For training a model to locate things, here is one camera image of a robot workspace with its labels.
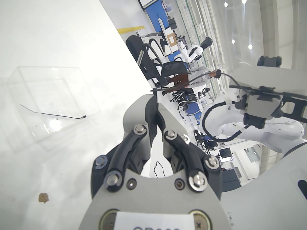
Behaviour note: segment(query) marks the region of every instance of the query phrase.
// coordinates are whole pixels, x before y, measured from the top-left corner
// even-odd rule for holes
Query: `brown stain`
[[[39,196],[38,196],[38,201],[44,202],[44,204],[46,202],[48,202],[49,201],[48,194],[47,193],[40,193]]]

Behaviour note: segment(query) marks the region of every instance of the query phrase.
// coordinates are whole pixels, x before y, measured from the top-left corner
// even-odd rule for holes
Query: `metal screw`
[[[144,127],[142,125],[137,125],[135,129],[138,133],[142,133],[142,131],[144,130]]]
[[[217,165],[217,160],[216,159],[214,159],[214,158],[209,158],[209,164],[210,164],[210,166],[212,166],[212,167],[214,167],[215,165]]]
[[[180,178],[176,179],[176,180],[175,180],[175,187],[176,187],[176,189],[178,189],[178,190],[183,190],[184,187],[185,187],[184,181],[183,181],[182,179],[180,179]]]
[[[136,187],[136,180],[134,178],[130,178],[127,181],[127,185],[126,185],[128,190],[134,190]]]
[[[96,164],[95,169],[102,169],[106,166],[107,163],[108,163],[107,156],[106,155],[100,155],[95,160],[95,164]]]
[[[106,183],[109,186],[114,186],[118,182],[118,176],[117,175],[110,175],[108,179],[106,180]]]
[[[211,223],[208,216],[199,210],[191,211],[194,216],[195,230],[211,230]]]
[[[183,139],[184,142],[185,142],[187,145],[190,144],[190,138],[189,138],[189,136],[187,136],[187,135],[184,134],[183,136],[181,136],[181,139]]]
[[[105,162],[104,158],[102,158],[102,157],[99,157],[99,158],[96,159],[96,165],[97,166],[103,165],[104,162]]]
[[[219,167],[219,161],[214,155],[205,160],[205,163],[210,169],[217,169]]]
[[[204,191],[208,185],[207,177],[199,171],[194,177],[189,176],[189,184],[195,191]]]
[[[173,137],[175,137],[175,132],[174,131],[170,131],[170,132],[167,133],[167,136],[172,139]]]
[[[99,223],[99,230],[113,230],[118,210],[111,209],[105,212]]]
[[[142,124],[138,124],[134,127],[133,131],[137,135],[143,135],[146,132],[146,129]]]
[[[169,140],[173,140],[177,138],[177,134],[174,131],[168,131],[165,137]]]
[[[201,178],[198,174],[193,177],[193,182],[195,186],[200,187],[201,185],[204,185],[205,179]]]

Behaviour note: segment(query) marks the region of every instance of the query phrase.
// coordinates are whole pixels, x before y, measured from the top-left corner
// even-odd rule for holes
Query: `black wire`
[[[26,108],[27,110],[33,112],[33,113],[38,113],[37,111],[33,111],[27,107],[25,107],[24,105],[20,104],[22,107]],[[82,117],[72,117],[72,116],[62,116],[62,115],[56,115],[56,114],[49,114],[49,113],[43,113],[43,112],[40,112],[40,114],[44,114],[44,115],[50,115],[50,116],[59,116],[59,117],[67,117],[67,118],[74,118],[74,119],[82,119],[82,118],[86,118],[86,115],[82,116]]]
[[[136,35],[140,36],[138,33],[140,32],[141,29],[142,29],[141,26],[139,26],[139,27],[137,28],[137,33],[136,33]]]
[[[157,167],[157,164],[158,164],[158,163],[159,163],[160,166],[162,167],[163,175],[164,175],[164,177],[165,177],[164,168],[163,168],[163,166],[161,165],[161,163],[160,163],[159,161],[156,162],[156,165],[155,165],[155,167],[154,167],[154,169],[153,169],[153,170],[154,170],[154,173],[156,174],[156,177],[158,178],[157,173],[156,173],[156,171],[155,171],[155,168]]]
[[[198,78],[200,78],[200,77],[203,77],[204,75],[208,75],[208,74],[210,74],[210,73],[211,73],[211,72],[202,74],[202,75],[200,75],[200,76],[194,78],[193,80],[186,82],[186,83],[183,84],[183,85],[173,87],[173,89],[174,89],[174,90],[181,89],[181,88],[183,88],[184,86],[189,85],[192,81],[195,81],[196,79],[198,79]],[[243,91],[246,92],[246,93],[250,93],[250,91],[261,91],[261,92],[268,93],[268,94],[283,95],[283,96],[290,96],[290,97],[295,97],[295,98],[307,99],[307,96],[300,95],[300,94],[296,94],[296,93],[275,92],[275,91],[272,91],[271,89],[266,89],[265,87],[263,87],[262,89],[253,89],[253,88],[251,88],[251,87],[241,86],[231,75],[226,74],[226,73],[221,73],[221,74],[222,74],[222,75],[228,76],[228,77],[236,84],[236,86],[235,86],[235,85],[229,86],[230,88],[241,89],[241,90],[243,90]],[[164,90],[165,90],[165,89],[162,88],[162,89],[156,89],[155,91],[164,91]]]
[[[214,106],[210,107],[210,108],[206,111],[206,113],[205,113],[205,115],[204,115],[204,117],[203,117],[203,121],[202,121],[202,127],[203,127],[203,129],[204,129],[206,135],[209,136],[209,137],[211,137],[212,140],[214,140],[214,141],[216,141],[216,142],[228,142],[228,141],[231,141],[231,140],[235,139],[236,137],[238,137],[238,136],[242,133],[241,131],[237,131],[234,135],[230,136],[230,137],[227,138],[227,139],[218,139],[218,138],[214,138],[214,137],[208,132],[208,130],[206,129],[206,127],[205,127],[205,120],[206,120],[206,118],[208,117],[209,113],[210,113],[213,109],[215,109],[215,108],[217,108],[217,107],[220,107],[220,106],[224,106],[224,105],[226,105],[226,102],[217,103],[217,104],[215,104]]]

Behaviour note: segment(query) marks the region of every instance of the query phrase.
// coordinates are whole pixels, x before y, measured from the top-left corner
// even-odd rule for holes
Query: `gray hoodie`
[[[198,67],[198,68],[190,68],[191,74],[188,75],[189,77],[189,81],[195,79],[198,76],[201,76],[207,72],[210,72],[210,69],[207,67]],[[210,80],[210,76],[209,75],[203,75],[202,77],[196,79],[195,81],[192,81],[189,84],[189,88],[195,88],[195,87],[199,87],[202,85],[205,85],[206,83],[209,82]]]

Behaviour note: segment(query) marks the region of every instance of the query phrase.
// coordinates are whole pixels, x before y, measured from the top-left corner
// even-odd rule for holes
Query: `white tabletop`
[[[122,141],[126,109],[151,87],[99,0],[1,1],[0,77],[16,66],[80,67],[101,109],[35,142],[1,85],[1,226],[78,229],[93,160]]]

